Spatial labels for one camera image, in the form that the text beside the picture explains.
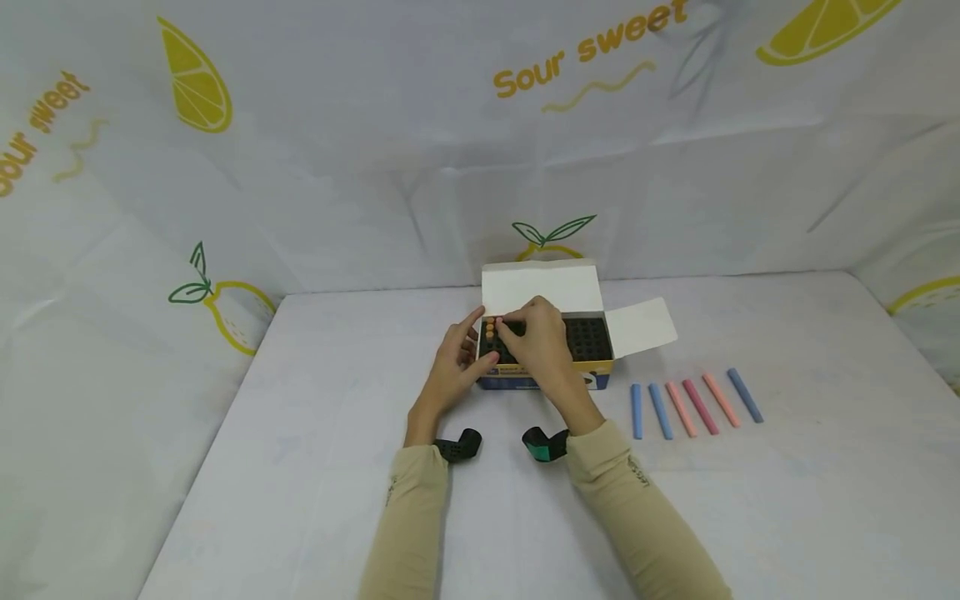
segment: blue chalk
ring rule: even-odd
[[[750,416],[754,418],[754,422],[763,423],[763,415],[760,414],[760,409],[756,408],[754,397],[750,396],[750,390],[747,389],[747,385],[740,378],[740,373],[736,372],[736,369],[729,369],[727,370],[727,377],[733,382],[736,392],[740,394],[740,399],[747,405],[747,410],[750,411]]]
[[[663,400],[660,399],[660,388],[657,387],[656,383],[650,384],[650,398],[654,400],[654,410],[657,411],[657,419],[660,421],[663,437],[667,440],[673,440],[673,429],[670,428],[670,420],[666,417]]]
[[[634,407],[634,439],[643,439],[643,413],[640,406],[640,384],[630,386],[630,401]]]

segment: chalk box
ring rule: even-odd
[[[486,313],[480,322],[477,356],[502,351],[498,336],[486,339],[487,319],[517,310],[533,296],[550,300],[564,316],[574,367],[591,390],[607,388],[613,362],[629,354],[669,344],[677,330],[663,298],[605,311],[592,260],[527,261],[484,265],[481,294]],[[522,324],[512,324],[516,333]],[[485,390],[536,390],[537,382],[509,355],[480,377]]]

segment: wavy line print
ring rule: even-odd
[[[70,152],[72,152],[73,157],[76,158],[76,164],[74,164],[73,168],[69,171],[63,171],[62,173],[57,173],[54,175],[54,183],[60,183],[63,180],[77,177],[84,171],[84,158],[80,156],[80,150],[86,150],[87,148],[96,145],[98,136],[100,134],[100,126],[106,125],[107,123],[109,123],[107,119],[92,119],[90,121],[90,139],[86,140],[86,142],[75,142],[70,144]]]
[[[624,85],[628,84],[636,74],[642,71],[643,69],[650,69],[651,71],[657,70],[657,65],[651,60],[645,60],[641,62],[634,69],[627,73],[627,77],[623,78],[619,84],[605,84],[603,82],[590,82],[589,84],[584,85],[584,88],[580,90],[580,93],[573,97],[568,104],[565,105],[555,105],[555,104],[546,104],[543,105],[543,108],[540,109],[540,112],[547,112],[548,110],[553,110],[554,112],[567,112],[571,108],[577,106],[580,103],[581,98],[587,95],[592,88],[596,87],[597,89],[602,89],[603,91],[615,92],[623,89]]]

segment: hand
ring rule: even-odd
[[[526,322],[526,333],[515,335],[504,321]],[[566,325],[556,306],[543,296],[535,296],[523,308],[497,319],[496,331],[560,411],[571,434],[585,435],[603,424],[584,378],[573,367],[566,345]]]
[[[527,330],[515,335],[504,321],[524,321]],[[536,296],[523,308],[496,320],[496,331],[521,365],[530,373],[548,397],[573,379],[581,379],[573,368],[566,346],[566,325],[557,307],[543,296]]]
[[[444,340],[437,348],[433,368],[423,384],[423,390],[407,417],[409,445],[432,444],[437,437],[440,417],[457,404],[477,379],[496,365],[499,355],[488,352],[479,359],[476,355],[477,332],[473,329],[484,312],[478,306],[465,319],[453,324],[446,331]]]

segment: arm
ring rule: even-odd
[[[573,485],[607,530],[643,598],[732,598],[707,550],[612,422],[567,438],[566,453]]]
[[[394,458],[387,502],[360,582],[360,600],[432,600],[446,504],[446,460],[432,445],[441,417],[496,364],[496,352],[474,361],[473,324],[480,306],[450,326],[423,390],[407,415]]]
[[[570,478],[606,529],[640,595],[647,600],[731,598],[693,531],[593,403],[583,378],[573,369],[560,312],[537,297],[504,318],[527,323],[522,337],[502,322],[497,331],[569,428]]]
[[[436,431],[414,415],[408,422],[408,432]],[[396,454],[387,505],[360,583],[361,600],[434,597],[446,482],[446,461],[436,446],[409,445]]]

